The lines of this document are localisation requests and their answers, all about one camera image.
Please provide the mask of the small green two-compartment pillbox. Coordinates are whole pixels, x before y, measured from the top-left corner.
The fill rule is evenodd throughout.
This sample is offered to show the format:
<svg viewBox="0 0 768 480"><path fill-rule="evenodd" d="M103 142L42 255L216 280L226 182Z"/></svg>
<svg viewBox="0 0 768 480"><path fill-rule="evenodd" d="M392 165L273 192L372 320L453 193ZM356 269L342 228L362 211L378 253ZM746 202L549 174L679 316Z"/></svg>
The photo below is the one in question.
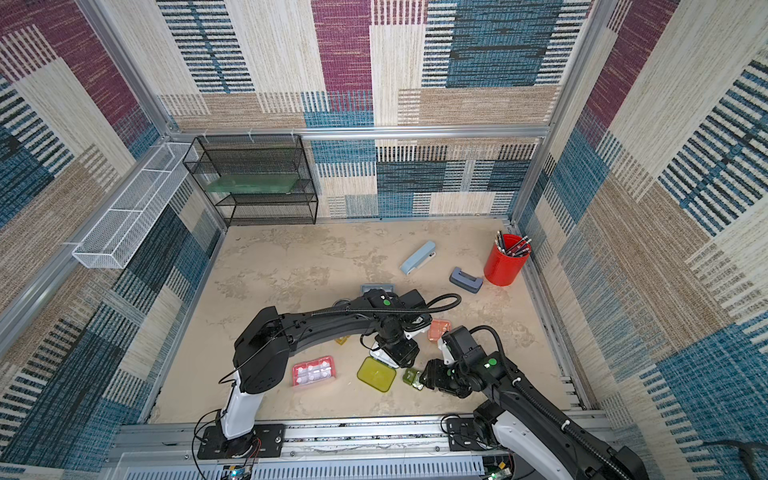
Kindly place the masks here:
<svg viewBox="0 0 768 480"><path fill-rule="evenodd" d="M421 371L415 368L407 368L402 375L402 381L412 388L421 391L424 385L420 381Z"/></svg>

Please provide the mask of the white pillbox with green lid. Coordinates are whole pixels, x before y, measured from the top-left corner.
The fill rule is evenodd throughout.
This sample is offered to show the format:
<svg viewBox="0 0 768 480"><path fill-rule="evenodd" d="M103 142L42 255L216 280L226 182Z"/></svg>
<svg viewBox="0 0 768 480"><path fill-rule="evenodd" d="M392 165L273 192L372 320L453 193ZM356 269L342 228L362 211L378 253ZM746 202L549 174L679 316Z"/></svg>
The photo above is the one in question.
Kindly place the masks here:
<svg viewBox="0 0 768 480"><path fill-rule="evenodd" d="M357 371L357 379L381 393L388 393L394 383L397 369L374 356L367 355Z"/></svg>

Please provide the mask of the orange pillbox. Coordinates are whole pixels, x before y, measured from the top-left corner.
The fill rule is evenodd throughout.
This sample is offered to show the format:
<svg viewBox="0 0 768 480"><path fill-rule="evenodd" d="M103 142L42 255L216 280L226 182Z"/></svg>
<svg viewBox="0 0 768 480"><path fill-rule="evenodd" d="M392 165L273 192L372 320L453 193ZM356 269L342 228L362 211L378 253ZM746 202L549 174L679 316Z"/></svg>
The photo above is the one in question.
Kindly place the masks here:
<svg viewBox="0 0 768 480"><path fill-rule="evenodd" d="M437 342L445 333L452 329L452 323L447 320L433 319L431 321L427 338L430 342Z"/></svg>

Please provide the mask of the blue six-compartment pillbox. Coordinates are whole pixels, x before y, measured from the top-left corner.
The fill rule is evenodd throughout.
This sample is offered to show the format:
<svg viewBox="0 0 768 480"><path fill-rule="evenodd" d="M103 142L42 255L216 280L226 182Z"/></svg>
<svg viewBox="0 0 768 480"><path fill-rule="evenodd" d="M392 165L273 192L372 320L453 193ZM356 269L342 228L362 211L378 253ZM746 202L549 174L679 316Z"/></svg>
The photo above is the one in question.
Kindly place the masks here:
<svg viewBox="0 0 768 480"><path fill-rule="evenodd" d="M382 290L387 293L393 293L394 292L394 285L393 284L383 284L383 283L369 283L369 284L363 284L361 286L361 292L363 294L372 291L372 290Z"/></svg>

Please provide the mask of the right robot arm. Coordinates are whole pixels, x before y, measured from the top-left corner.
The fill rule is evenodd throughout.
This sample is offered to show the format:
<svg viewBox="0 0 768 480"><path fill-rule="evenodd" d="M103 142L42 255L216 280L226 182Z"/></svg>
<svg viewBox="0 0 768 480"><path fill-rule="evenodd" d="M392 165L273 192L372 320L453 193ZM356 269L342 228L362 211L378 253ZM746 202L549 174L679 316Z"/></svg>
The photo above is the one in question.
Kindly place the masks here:
<svg viewBox="0 0 768 480"><path fill-rule="evenodd" d="M459 326L438 341L443 358L427 363L425 387L459 398L479 392L475 438L525 460L546 479L647 479L641 458L591 434L556 407L509 360L488 325Z"/></svg>

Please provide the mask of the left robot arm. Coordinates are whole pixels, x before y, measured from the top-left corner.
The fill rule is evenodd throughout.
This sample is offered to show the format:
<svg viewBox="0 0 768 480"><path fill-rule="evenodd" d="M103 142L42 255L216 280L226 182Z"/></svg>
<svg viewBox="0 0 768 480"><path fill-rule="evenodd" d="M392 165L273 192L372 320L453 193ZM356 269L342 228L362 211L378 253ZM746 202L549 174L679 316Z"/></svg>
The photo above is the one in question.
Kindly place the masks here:
<svg viewBox="0 0 768 480"><path fill-rule="evenodd" d="M426 301L416 290L397 295L371 289L334 306L305 313L279 313L275 307L258 312L234 343L233 370L220 381L231 382L226 407L213 424L196 433L196 459L246 459L266 441L255 430L255 417L264 394L276 387L288 370L289 358L315 345L343 336L371 336L370 355L396 369L411 368L419 353L414 337L429 329L433 316L461 303L447 293Z"/></svg>

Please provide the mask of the pink pillbox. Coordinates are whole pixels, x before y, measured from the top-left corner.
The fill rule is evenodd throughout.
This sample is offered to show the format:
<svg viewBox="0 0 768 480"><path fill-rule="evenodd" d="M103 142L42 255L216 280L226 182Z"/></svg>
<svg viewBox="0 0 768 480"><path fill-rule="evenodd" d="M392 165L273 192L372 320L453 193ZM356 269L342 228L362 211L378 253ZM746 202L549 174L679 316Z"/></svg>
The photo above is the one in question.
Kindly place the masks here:
<svg viewBox="0 0 768 480"><path fill-rule="evenodd" d="M297 363L291 372L293 387L305 387L336 378L335 362L331 356Z"/></svg>

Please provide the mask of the light blue stapler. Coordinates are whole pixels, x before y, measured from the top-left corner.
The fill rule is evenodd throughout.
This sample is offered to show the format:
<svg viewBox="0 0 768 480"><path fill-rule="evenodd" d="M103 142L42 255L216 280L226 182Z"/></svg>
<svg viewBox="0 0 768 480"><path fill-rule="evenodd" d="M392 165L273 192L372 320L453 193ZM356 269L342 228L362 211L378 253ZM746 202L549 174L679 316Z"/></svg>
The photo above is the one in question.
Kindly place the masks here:
<svg viewBox="0 0 768 480"><path fill-rule="evenodd" d="M408 276L421 268L436 255L436 244L434 241L427 241L411 254L400 266L401 272Z"/></svg>

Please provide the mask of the red pen cup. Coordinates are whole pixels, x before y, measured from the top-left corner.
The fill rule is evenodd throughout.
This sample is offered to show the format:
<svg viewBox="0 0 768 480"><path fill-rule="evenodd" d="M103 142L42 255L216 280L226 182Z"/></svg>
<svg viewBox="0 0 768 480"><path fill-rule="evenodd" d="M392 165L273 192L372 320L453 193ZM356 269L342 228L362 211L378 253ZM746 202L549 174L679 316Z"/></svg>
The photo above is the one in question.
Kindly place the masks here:
<svg viewBox="0 0 768 480"><path fill-rule="evenodd" d="M493 285L511 285L532 253L530 239L498 231L484 266L484 277Z"/></svg>

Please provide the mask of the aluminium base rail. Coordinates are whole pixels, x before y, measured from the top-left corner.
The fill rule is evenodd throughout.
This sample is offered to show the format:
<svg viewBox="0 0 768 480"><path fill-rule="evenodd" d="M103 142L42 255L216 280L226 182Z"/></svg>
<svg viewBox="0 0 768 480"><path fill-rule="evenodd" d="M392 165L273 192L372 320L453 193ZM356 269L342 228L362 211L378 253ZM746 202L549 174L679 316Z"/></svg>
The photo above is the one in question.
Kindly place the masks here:
<svg viewBox="0 0 768 480"><path fill-rule="evenodd" d="M500 444L474 433L469 414L259 421L253 449L207 455L213 424L121 429L103 479L568 479L519 423Z"/></svg>

